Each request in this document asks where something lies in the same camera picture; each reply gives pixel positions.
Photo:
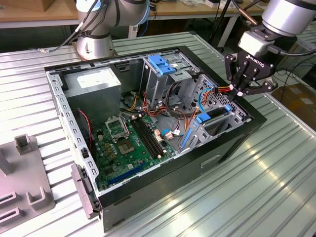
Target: cardboard box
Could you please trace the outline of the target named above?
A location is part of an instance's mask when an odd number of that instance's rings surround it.
[[[55,0],[0,0],[0,4],[35,11],[46,11]]]
[[[272,95],[280,101],[284,86]],[[281,103],[316,131],[316,95],[303,84],[288,85]]]

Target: aluminum slotted table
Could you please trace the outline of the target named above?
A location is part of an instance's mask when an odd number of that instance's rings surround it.
[[[119,54],[188,46],[225,78],[223,56],[199,36],[179,33],[114,41]],[[78,61],[70,46],[51,53],[0,54],[0,144],[17,134],[37,138],[56,206],[1,237],[103,236],[87,220],[71,179],[73,158],[43,67]],[[227,161],[108,236],[309,236],[316,231],[315,132],[269,95],[247,100],[268,121]]]

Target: motherboard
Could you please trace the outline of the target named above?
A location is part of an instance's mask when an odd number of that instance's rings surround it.
[[[175,155],[149,116],[125,120],[121,117],[95,129],[99,190],[134,176]]]

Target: gray plastic holder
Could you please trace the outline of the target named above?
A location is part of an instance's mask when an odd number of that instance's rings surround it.
[[[0,145],[0,234],[55,206],[36,138]]]

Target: robotiq logo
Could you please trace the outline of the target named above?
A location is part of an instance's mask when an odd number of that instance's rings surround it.
[[[254,61],[256,64],[258,64],[262,68],[264,68],[264,66],[265,66],[262,62],[260,62],[259,60],[251,57],[250,55],[247,55],[246,58],[250,58],[252,61]]]

